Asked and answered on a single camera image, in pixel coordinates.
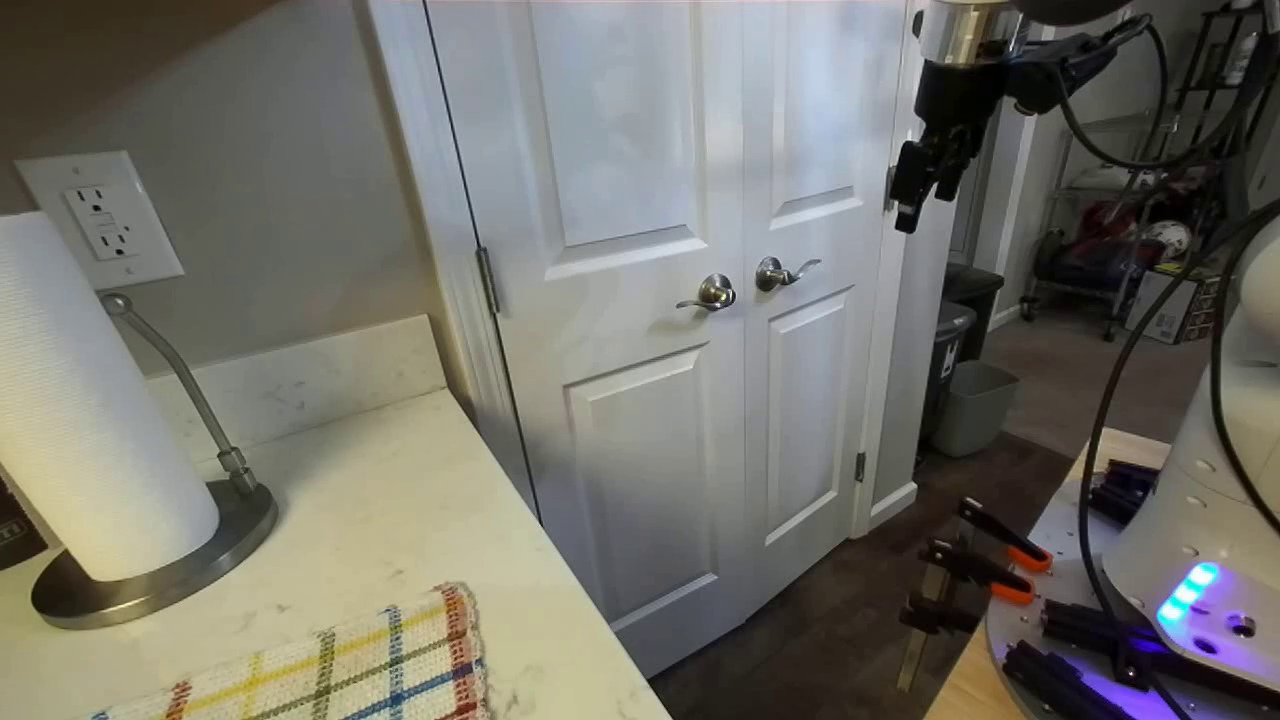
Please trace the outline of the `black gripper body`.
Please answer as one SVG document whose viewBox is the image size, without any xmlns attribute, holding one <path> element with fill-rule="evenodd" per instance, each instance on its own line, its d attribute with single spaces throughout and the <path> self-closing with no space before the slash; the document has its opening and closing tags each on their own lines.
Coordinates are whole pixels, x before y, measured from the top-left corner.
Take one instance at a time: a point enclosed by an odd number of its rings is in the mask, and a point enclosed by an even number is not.
<svg viewBox="0 0 1280 720">
<path fill-rule="evenodd" d="M 939 148 L 948 140 L 983 135 L 1001 100 L 1012 100 L 1029 116 L 1042 116 L 1101 77 L 1111 61 L 1115 50 L 1101 38 L 1014 42 L 1012 50 L 977 64 L 929 61 L 917 91 L 917 116 L 925 119 L 925 135 L 917 145 L 929 148 L 932 176 Z"/>
</svg>

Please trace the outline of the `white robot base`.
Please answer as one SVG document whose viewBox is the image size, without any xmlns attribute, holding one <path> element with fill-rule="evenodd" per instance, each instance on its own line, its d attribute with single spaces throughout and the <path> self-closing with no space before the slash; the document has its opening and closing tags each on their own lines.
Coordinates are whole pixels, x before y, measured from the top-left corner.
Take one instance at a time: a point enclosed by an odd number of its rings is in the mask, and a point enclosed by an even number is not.
<svg viewBox="0 0 1280 720">
<path fill-rule="evenodd" d="M 1107 586 L 1183 661 L 1280 689 L 1280 222 L 1244 251 L 1218 367 L 1205 372 L 1136 521 L 1104 549 Z"/>
</svg>

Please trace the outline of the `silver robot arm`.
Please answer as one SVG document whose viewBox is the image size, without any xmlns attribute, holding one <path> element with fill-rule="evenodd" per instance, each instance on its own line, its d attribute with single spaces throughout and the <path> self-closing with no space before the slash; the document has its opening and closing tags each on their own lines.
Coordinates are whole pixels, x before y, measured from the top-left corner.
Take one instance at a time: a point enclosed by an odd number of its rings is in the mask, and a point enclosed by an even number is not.
<svg viewBox="0 0 1280 720">
<path fill-rule="evenodd" d="M 1088 21 L 1125 0 L 929 0 L 913 33 L 919 42 L 917 119 L 925 132 L 898 145 L 886 200 L 897 230 L 917 232 L 925 200 L 950 200 L 977 162 L 1001 100 L 1042 116 L 1101 77 L 1141 21 L 1092 38 Z"/>
</svg>

